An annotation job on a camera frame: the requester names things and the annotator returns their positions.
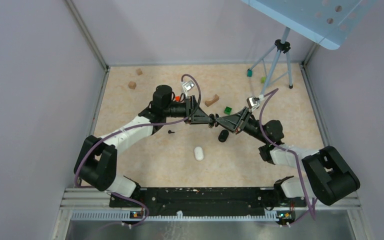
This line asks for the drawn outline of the black earbud charging case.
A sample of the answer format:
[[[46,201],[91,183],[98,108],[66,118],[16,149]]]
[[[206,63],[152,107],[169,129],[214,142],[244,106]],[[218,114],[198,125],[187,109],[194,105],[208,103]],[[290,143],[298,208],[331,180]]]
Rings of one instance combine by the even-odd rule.
[[[224,129],[224,130],[222,130],[220,133],[219,133],[219,135],[218,135],[218,141],[219,142],[221,142],[221,143],[224,143],[224,142],[226,142],[226,140],[228,139],[228,137],[229,137],[229,131],[228,130],[226,130],[226,129]]]

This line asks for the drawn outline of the white earbud charging case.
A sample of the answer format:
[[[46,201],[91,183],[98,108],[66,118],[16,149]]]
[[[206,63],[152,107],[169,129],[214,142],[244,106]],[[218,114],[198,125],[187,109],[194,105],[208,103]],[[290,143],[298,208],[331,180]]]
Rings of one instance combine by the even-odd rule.
[[[202,147],[200,146],[197,146],[194,148],[194,158],[197,160],[197,161],[202,161],[204,159],[204,150]]]

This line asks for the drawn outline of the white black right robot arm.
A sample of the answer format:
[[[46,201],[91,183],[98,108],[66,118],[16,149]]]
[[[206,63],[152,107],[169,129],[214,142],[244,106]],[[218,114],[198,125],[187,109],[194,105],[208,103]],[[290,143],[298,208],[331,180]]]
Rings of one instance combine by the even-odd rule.
[[[217,116],[215,123],[231,133],[244,132],[263,142],[258,149],[263,161],[298,170],[297,177],[287,178],[273,192],[279,206],[287,206],[297,197],[315,198],[331,206],[361,187],[359,178],[335,147],[308,149],[285,144],[279,120],[262,124],[245,107],[233,115]]]

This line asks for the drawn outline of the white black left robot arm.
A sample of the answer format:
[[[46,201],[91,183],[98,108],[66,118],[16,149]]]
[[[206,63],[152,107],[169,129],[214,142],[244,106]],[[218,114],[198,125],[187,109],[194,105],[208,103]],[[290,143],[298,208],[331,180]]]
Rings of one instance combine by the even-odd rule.
[[[206,114],[195,96],[189,96],[182,102],[176,101],[174,97],[170,86],[159,85],[149,105],[131,122],[101,137],[88,136],[73,170],[74,180],[82,180],[101,192],[118,193],[127,206],[136,206],[141,198],[136,190],[139,185],[117,174],[118,155],[168,125],[168,118],[178,118],[179,122],[191,125],[215,125],[215,115]]]

